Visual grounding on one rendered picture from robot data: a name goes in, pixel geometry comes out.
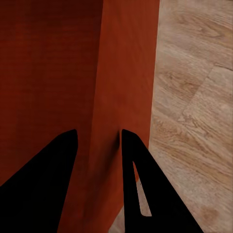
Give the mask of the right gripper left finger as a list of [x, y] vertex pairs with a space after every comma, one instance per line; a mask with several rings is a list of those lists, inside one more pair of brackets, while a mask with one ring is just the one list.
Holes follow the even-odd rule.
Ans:
[[57, 233], [77, 150], [64, 132], [0, 187], [0, 233]]

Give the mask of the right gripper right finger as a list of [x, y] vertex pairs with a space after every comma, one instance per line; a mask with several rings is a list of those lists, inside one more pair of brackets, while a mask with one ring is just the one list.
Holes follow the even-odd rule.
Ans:
[[[125, 233], [204, 233], [138, 135], [122, 129]], [[152, 216], [143, 216], [135, 163]]]

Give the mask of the storage box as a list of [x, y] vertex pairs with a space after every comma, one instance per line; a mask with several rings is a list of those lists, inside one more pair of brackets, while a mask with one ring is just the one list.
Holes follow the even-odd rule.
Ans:
[[0, 0], [0, 187], [76, 129], [57, 233], [108, 233], [124, 205], [122, 129], [149, 150], [159, 5]]

